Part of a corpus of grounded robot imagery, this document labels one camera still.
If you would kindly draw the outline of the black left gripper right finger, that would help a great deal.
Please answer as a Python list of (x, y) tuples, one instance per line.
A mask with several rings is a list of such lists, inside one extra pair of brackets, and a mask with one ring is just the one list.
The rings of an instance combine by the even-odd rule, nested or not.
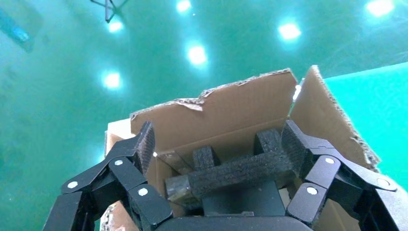
[(312, 228), (332, 200), (362, 231), (407, 230), (408, 194), (392, 179), (349, 161), (329, 141), (306, 135), (292, 120), (285, 122), (281, 141), (302, 181), (288, 216)]

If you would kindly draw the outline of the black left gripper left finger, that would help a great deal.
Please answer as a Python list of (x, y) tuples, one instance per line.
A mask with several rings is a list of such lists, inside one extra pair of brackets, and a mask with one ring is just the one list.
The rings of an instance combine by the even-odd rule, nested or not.
[(106, 158), (65, 182), (43, 227), (45, 231), (90, 231), (109, 205), (120, 201), (141, 231), (172, 218), (172, 208), (146, 174), (155, 148), (152, 122), (117, 141)]

